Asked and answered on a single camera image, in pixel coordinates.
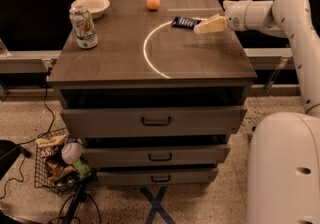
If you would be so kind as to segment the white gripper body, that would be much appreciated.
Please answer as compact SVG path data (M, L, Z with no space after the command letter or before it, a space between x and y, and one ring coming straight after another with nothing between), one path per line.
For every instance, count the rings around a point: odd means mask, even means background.
M223 1L224 14L227 19L227 25L229 29L233 31L247 30L245 25L247 6L247 1Z

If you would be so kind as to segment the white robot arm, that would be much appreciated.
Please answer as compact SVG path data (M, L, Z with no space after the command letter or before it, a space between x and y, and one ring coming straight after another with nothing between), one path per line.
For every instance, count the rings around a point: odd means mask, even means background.
M248 157L247 224L320 224L320 37L309 0L224 1L206 34L257 30L289 40L305 112L264 118Z

